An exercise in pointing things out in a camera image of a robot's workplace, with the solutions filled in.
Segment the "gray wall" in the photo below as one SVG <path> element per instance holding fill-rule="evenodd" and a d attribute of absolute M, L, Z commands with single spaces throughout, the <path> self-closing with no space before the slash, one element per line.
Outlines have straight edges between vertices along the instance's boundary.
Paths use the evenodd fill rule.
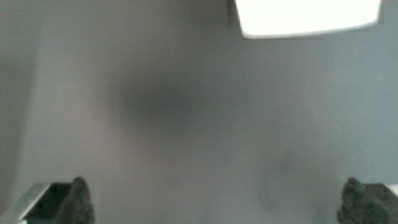
<path fill-rule="evenodd" d="M 35 69 L 38 4 L 0 0 L 0 214 L 15 177 Z"/>
<path fill-rule="evenodd" d="M 86 177 L 97 223 L 335 223 L 398 182 L 398 4 L 381 24 L 241 40 L 225 2 L 53 1 L 14 198 Z"/>

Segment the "light fixture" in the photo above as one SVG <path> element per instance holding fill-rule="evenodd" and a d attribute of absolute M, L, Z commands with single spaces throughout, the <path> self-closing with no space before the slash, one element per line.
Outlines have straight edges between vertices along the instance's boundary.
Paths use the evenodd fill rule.
<path fill-rule="evenodd" d="M 243 37 L 303 36 L 376 23 L 381 0 L 234 0 Z"/>

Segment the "light panel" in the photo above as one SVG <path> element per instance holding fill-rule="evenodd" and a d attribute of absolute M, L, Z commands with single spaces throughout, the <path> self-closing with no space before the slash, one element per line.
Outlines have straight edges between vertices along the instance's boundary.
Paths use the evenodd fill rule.
<path fill-rule="evenodd" d="M 381 0 L 236 0 L 243 37 L 277 38 L 371 25 Z"/>

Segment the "blurry object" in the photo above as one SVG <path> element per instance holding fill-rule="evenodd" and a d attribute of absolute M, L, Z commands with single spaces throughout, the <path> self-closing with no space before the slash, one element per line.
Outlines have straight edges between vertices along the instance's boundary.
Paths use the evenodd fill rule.
<path fill-rule="evenodd" d="M 92 224 L 94 210 L 85 180 L 33 184 L 0 224 Z"/>
<path fill-rule="evenodd" d="M 337 220 L 341 224 L 398 223 L 398 197 L 387 185 L 348 179 Z"/>
<path fill-rule="evenodd" d="M 381 0 L 236 0 L 243 37 L 303 36 L 376 23 Z"/>

